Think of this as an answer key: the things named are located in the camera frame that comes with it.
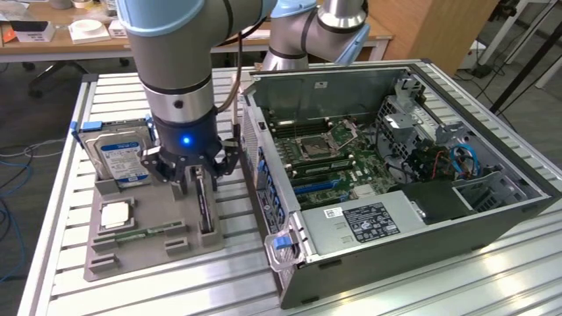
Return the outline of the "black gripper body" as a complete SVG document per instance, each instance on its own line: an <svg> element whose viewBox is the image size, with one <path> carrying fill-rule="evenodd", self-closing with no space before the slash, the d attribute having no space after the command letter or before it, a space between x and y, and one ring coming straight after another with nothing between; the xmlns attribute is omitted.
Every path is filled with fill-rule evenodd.
<svg viewBox="0 0 562 316"><path fill-rule="evenodd" d="M159 154L165 162L158 164L157 179L178 181L185 168L201 165L213 176L221 175L222 167L215 160L222 150L217 127L218 110L213 109L193 122L171 122L153 117L161 140Z"/></svg>

